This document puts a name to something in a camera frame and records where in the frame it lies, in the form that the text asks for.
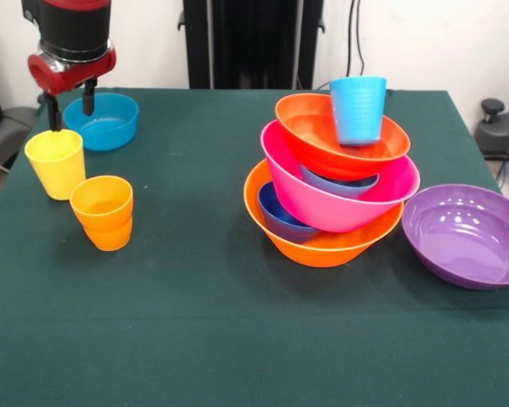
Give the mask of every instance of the orange cup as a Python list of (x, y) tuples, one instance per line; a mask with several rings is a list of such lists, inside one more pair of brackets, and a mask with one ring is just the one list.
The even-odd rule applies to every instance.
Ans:
[(77, 186), (71, 208), (94, 245), (105, 252), (124, 248), (132, 232), (134, 192), (118, 176), (95, 176)]

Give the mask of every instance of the bowl rim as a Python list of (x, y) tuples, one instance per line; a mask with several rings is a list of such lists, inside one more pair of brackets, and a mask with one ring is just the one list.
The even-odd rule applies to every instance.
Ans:
[[(245, 182), (243, 184), (243, 203), (244, 203), (245, 207), (247, 208), (247, 211), (249, 212), (250, 217), (259, 226), (259, 228), (262, 229), (262, 231), (264, 231), (264, 233), (267, 234), (268, 236), (276, 238), (278, 241), (280, 241), (282, 243), (289, 244), (289, 245), (294, 246), (296, 248), (302, 248), (304, 250), (311, 250), (311, 251), (316, 251), (316, 252), (343, 252), (343, 251), (355, 250), (355, 249), (358, 249), (358, 248), (369, 247), (369, 246), (373, 245), (374, 243), (378, 242), (379, 240), (383, 239), (384, 237), (386, 237), (400, 223), (401, 217), (404, 214), (404, 207), (405, 207), (405, 205), (404, 205), (403, 202), (401, 202), (401, 203), (399, 203), (399, 206), (400, 206), (400, 213), (399, 213), (399, 215), (396, 216), (396, 219), (392, 222), (392, 225), (386, 231), (384, 231), (381, 235), (379, 235), (378, 237), (372, 239), (371, 241), (363, 243), (363, 244), (359, 244), (359, 245), (356, 245), (356, 246), (350, 246), (350, 247), (346, 247), (346, 248), (313, 248), (311, 246), (305, 246), (304, 244), (297, 244), (297, 243), (294, 243), (294, 242), (290, 242), (289, 240), (284, 239), (284, 238), (276, 235), (275, 233), (270, 231), (267, 227), (262, 225), (259, 222), (259, 220), (256, 219), (255, 214), (253, 213), (252, 209), (249, 206), (249, 200), (247, 199), (247, 185), (248, 185), (248, 181), (251, 178), (251, 176), (254, 174), (254, 172), (256, 170), (258, 170), (260, 167), (262, 167), (264, 164), (268, 165), (268, 167), (269, 167), (268, 160), (267, 159), (262, 159), (257, 165), (255, 165), (253, 167), (253, 169), (249, 172), (249, 175), (245, 179)], [(372, 222), (375, 222), (380, 216), (378, 216), (377, 218), (375, 218), (371, 222), (365, 224), (364, 226), (360, 227), (358, 230), (366, 227), (367, 225), (371, 224)], [(354, 232), (356, 232), (356, 231), (346, 231), (346, 232), (340, 232), (340, 233), (335, 233), (335, 234), (344, 235), (344, 234), (354, 233)]]
[[(370, 189), (372, 189), (373, 187), (376, 186), (376, 184), (379, 182), (379, 173), (377, 174), (374, 174), (372, 176), (368, 176), (366, 178), (361, 178), (360, 180), (353, 180), (353, 181), (341, 181), (341, 180), (334, 180), (336, 182), (332, 182), (332, 181), (329, 181), (330, 178), (326, 179), (324, 176), (319, 176), (315, 171), (312, 171), (310, 170), (309, 168), (307, 168), (305, 165), (303, 164), (299, 164), (299, 170), (301, 171), (302, 175), (305, 176), (305, 174), (312, 174), (313, 177), (316, 177), (316, 179), (318, 180), (321, 180), (321, 182), (324, 184), (324, 185), (327, 185), (327, 184), (333, 184), (333, 185), (336, 185), (338, 188), (347, 188), (347, 189), (352, 189), (352, 190), (365, 190), (364, 192), (367, 192), (369, 191)], [(338, 184), (338, 182), (357, 182), (357, 181), (363, 181), (363, 180), (368, 180), (370, 178), (374, 178), (374, 180), (370, 183), (370, 184), (367, 184), (367, 185), (364, 185), (362, 187), (351, 187), (349, 185), (341, 185), (341, 184)]]
[(354, 160), (354, 161), (361, 161), (361, 162), (365, 162), (365, 163), (386, 163), (386, 162), (394, 161), (395, 159), (400, 159), (404, 155), (407, 155), (407, 153), (409, 153), (409, 151), (411, 150), (411, 139), (407, 135), (407, 132), (403, 129), (403, 127), (401, 127), (394, 120), (390, 119), (386, 114), (383, 114), (383, 120), (389, 120), (392, 124), (396, 125), (401, 131), (403, 131), (403, 134), (406, 135), (406, 142), (407, 142), (407, 147), (405, 148), (404, 152), (400, 153), (400, 154), (397, 154), (397, 155), (393, 155), (392, 157), (379, 158), (379, 159), (371, 159), (371, 158), (367, 158), (367, 157), (358, 157), (358, 156), (355, 156), (355, 155), (348, 155), (346, 153), (340, 153), (339, 151), (336, 151), (336, 150), (331, 150), (331, 149), (328, 149), (328, 148), (324, 148), (323, 146), (317, 145), (317, 144), (315, 144), (313, 142), (310, 142), (309, 140), (305, 140), (303, 137), (296, 136), (296, 133), (294, 131), (292, 131), (290, 129), (290, 127), (285, 125), (285, 123), (281, 120), (281, 115), (279, 114), (279, 105), (281, 103), (283, 103), (283, 101), (285, 101), (287, 99), (296, 98), (296, 97), (302, 96), (302, 95), (310, 95), (311, 97), (315, 96), (315, 97), (318, 97), (318, 98), (330, 98), (330, 99), (332, 98), (330, 95), (327, 95), (325, 93), (312, 93), (312, 92), (293, 93), (293, 94), (287, 95), (287, 96), (285, 96), (283, 98), (280, 98), (277, 101), (277, 103), (275, 105), (275, 115), (277, 117), (277, 121), (279, 122), (279, 124), (282, 125), (285, 129), (287, 129), (287, 131), (290, 134), (293, 134), (295, 139), (300, 140), (301, 142), (309, 145), (310, 147), (315, 148), (315, 149), (317, 149), (319, 151), (323, 151), (325, 153), (329, 153), (333, 157), (336, 157), (336, 158), (351, 159), (351, 160)]
[[(139, 103), (136, 102), (136, 99), (128, 96), (128, 95), (124, 95), (122, 93), (114, 93), (114, 92), (96, 92), (94, 93), (94, 102), (95, 103), (98, 103), (98, 100), (97, 98), (100, 98), (100, 97), (104, 97), (104, 98), (110, 98), (110, 97), (113, 97), (113, 98), (123, 98), (125, 100), (127, 100), (128, 102), (131, 102), (132, 106), (134, 106), (135, 108), (135, 112), (134, 112), (134, 115), (128, 119), (127, 121), (125, 121), (122, 125), (118, 125), (116, 127), (114, 127), (112, 130), (104, 130), (104, 131), (99, 131), (98, 134), (107, 134), (107, 133), (113, 133), (113, 132), (116, 132), (128, 125), (130, 125), (132, 122), (134, 122), (135, 120), (137, 120), (137, 118), (139, 117)], [(72, 131), (76, 131), (76, 130), (73, 130), (70, 126), (70, 124), (68, 123), (68, 120), (66, 119), (67, 117), (67, 112), (70, 111), (70, 115), (71, 115), (71, 111), (73, 111), (73, 109), (76, 107), (77, 104), (81, 104), (83, 102), (83, 98), (77, 98), (76, 100), (74, 100), (73, 102), (71, 102), (68, 106), (66, 106), (66, 109), (64, 110), (64, 122), (65, 124), (68, 126), (68, 128)], [(79, 129), (79, 132), (81, 134), (81, 130), (84, 128), (85, 126), (81, 127)]]
[(283, 174), (285, 174), (288, 178), (290, 178), (291, 180), (295, 181), (295, 182), (300, 182), (302, 184), (304, 184), (305, 186), (307, 186), (309, 189), (312, 189), (313, 191), (315, 192), (318, 192), (318, 193), (322, 193), (324, 195), (328, 195), (330, 198), (334, 198), (334, 199), (339, 199), (339, 200), (344, 200), (344, 201), (347, 201), (347, 202), (354, 202), (354, 203), (358, 203), (358, 204), (366, 204), (366, 205), (374, 205), (374, 206), (386, 206), (386, 205), (392, 205), (392, 204), (398, 204), (400, 202), (404, 202), (406, 201), (407, 199), (411, 198), (412, 196), (414, 196), (417, 191), (418, 191), (418, 188), (421, 186), (421, 175), (420, 175), (420, 172), (417, 168), (417, 166), (415, 165), (415, 162), (408, 156), (408, 155), (405, 155), (403, 157), (400, 157), (399, 159), (407, 159), (414, 167), (415, 169), (415, 182), (414, 182), (414, 187), (411, 189), (412, 192), (408, 193), (406, 196), (404, 196), (402, 199), (394, 199), (392, 201), (383, 201), (383, 202), (374, 202), (374, 201), (364, 201), (364, 200), (361, 200), (361, 199), (354, 199), (354, 198), (345, 198), (345, 197), (340, 197), (339, 195), (335, 195), (333, 193), (330, 193), (330, 192), (326, 192), (326, 191), (323, 191), (322, 189), (319, 189), (319, 188), (315, 188), (313, 187), (311, 184), (308, 184), (307, 182), (305, 182), (304, 180), (300, 180), (299, 178), (293, 176), (292, 174), (290, 174), (288, 171), (286, 171), (267, 151), (267, 148), (266, 148), (266, 145), (264, 143), (264, 135), (266, 134), (266, 131), (269, 129), (269, 127), (271, 125), (281, 125), (281, 123), (277, 120), (273, 120), (271, 121), (270, 123), (268, 123), (267, 125), (264, 126), (264, 128), (262, 129), (262, 132), (260, 133), (260, 144), (262, 146), (262, 150), (264, 151), (264, 155), (266, 156), (266, 159), (268, 159), (268, 161), (271, 161), (272, 164), (274, 164), (277, 168), (279, 168), (279, 170), (281, 170), (281, 172)]
[[(495, 191), (491, 191), (487, 188), (483, 188), (483, 187), (478, 187), (476, 185), (471, 185), (471, 184), (453, 184), (453, 183), (445, 183), (445, 184), (438, 184), (438, 185), (433, 185), (431, 187), (426, 187), (424, 189), (422, 189), (421, 191), (419, 191), (417, 194), (415, 194), (415, 196), (413, 198), (411, 198), (406, 204), (405, 204), (405, 207), (404, 207), (404, 212), (403, 212), (403, 215), (402, 215), (402, 221), (401, 221), (401, 224), (402, 224), (402, 229), (404, 230), (404, 233), (406, 235), (406, 238), (407, 238), (407, 242), (409, 242), (409, 244), (413, 247), (413, 249), (421, 254), (422, 256), (424, 256), (427, 260), (430, 261), (430, 263), (436, 265), (438, 268), (440, 268), (441, 270), (443, 270), (445, 273), (447, 274), (450, 274), (452, 276), (456, 276), (456, 277), (460, 277), (461, 279), (463, 279), (464, 281), (467, 281), (467, 282), (473, 282), (473, 283), (477, 283), (479, 285), (484, 285), (485, 287), (504, 287), (504, 286), (509, 286), (509, 281), (506, 281), (506, 282), (487, 282), (486, 280), (482, 280), (482, 279), (476, 279), (476, 278), (471, 278), (471, 277), (465, 277), (465, 276), (462, 276), (460, 274), (457, 274), (455, 273), (454, 271), (450, 270), (449, 268), (445, 267), (445, 266), (442, 266), (440, 265), (438, 262), (434, 261), (433, 259), (431, 259), (430, 257), (428, 257), (426, 254), (424, 254), (424, 252), (413, 242), (413, 240), (411, 239), (411, 231), (410, 231), (410, 228), (408, 226), (406, 226), (406, 224), (404, 223), (403, 219), (406, 217), (406, 213), (407, 213), (407, 208), (410, 208), (412, 203), (415, 201), (415, 199), (417, 199), (417, 197), (423, 195), (424, 193), (427, 193), (427, 192), (431, 192), (433, 190), (436, 190), (436, 189), (445, 189), (447, 187), (459, 187), (459, 188), (466, 188), (466, 189), (473, 189), (473, 190), (478, 190), (478, 191), (483, 191), (483, 192), (488, 192), (490, 195), (493, 195), (495, 198), (497, 199), (503, 199), (505, 201), (507, 201), (509, 203), (509, 198), (506, 198), (504, 197), (502, 194), (498, 193), (498, 192), (495, 192)], [(504, 221), (500, 216), (499, 214), (492, 214), (494, 216), (496, 216), (498, 219), (500, 219), (501, 221)]]

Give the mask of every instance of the plastic cup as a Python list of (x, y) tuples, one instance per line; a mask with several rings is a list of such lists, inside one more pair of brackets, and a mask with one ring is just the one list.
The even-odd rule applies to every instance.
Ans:
[(83, 137), (88, 150), (109, 151), (121, 148), (136, 135), (137, 102), (119, 93), (97, 93), (94, 113), (83, 113), (82, 100), (76, 99), (64, 111), (64, 122)]
[(387, 80), (378, 76), (350, 76), (330, 82), (339, 144), (365, 146), (379, 141), (386, 86)]
[(52, 199), (67, 201), (85, 181), (83, 139), (71, 130), (44, 131), (25, 145), (25, 155)]
[(130, 241), (134, 192), (127, 180), (118, 176), (89, 178), (71, 194), (70, 204), (88, 238), (100, 250), (119, 250)]

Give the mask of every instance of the green tablecloth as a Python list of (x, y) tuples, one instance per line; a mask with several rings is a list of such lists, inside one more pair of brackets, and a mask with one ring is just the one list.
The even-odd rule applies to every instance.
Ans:
[[(509, 406), (509, 289), (442, 282), (399, 227), (316, 270), (251, 221), (243, 180), (285, 92), (117, 91), (137, 137), (86, 157), (134, 186), (125, 249), (97, 251), (24, 156), (0, 195), (0, 406)], [(495, 188), (446, 92), (391, 92), (387, 114), (424, 187)]]

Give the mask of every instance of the purple bowl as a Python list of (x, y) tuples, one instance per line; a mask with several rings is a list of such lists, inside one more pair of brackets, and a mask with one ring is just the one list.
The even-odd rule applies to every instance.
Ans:
[(471, 185), (430, 187), (404, 209), (402, 225), (419, 259), (464, 288), (509, 286), (509, 200)]

